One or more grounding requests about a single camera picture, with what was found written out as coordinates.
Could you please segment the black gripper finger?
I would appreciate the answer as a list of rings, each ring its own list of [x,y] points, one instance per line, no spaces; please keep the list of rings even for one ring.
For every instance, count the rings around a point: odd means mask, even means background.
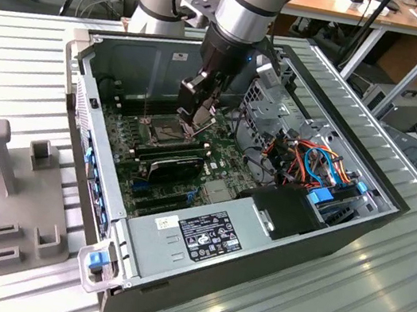
[[[228,87],[229,76],[219,73],[215,76],[210,96],[205,101],[206,106],[213,106],[220,98],[222,92]]]
[[[206,72],[201,72],[195,77],[186,78],[181,82],[177,97],[177,113],[189,127],[193,125],[194,116],[203,103],[207,77],[208,74]]]

